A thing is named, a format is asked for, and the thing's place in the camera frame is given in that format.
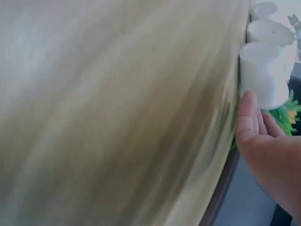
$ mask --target white cylindrical object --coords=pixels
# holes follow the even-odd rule
[[[297,40],[290,29],[272,20],[255,20],[248,25],[247,40],[279,46],[285,63],[286,80],[290,80],[297,57]]]
[[[242,47],[240,56],[240,90],[253,90],[258,106],[272,110],[289,98],[280,48],[264,42],[250,42]]]
[[[251,9],[251,21],[270,19],[277,23],[281,23],[288,27],[292,32],[295,32],[294,27],[291,25],[287,17],[288,14],[285,10],[273,2],[261,2],[254,5]]]

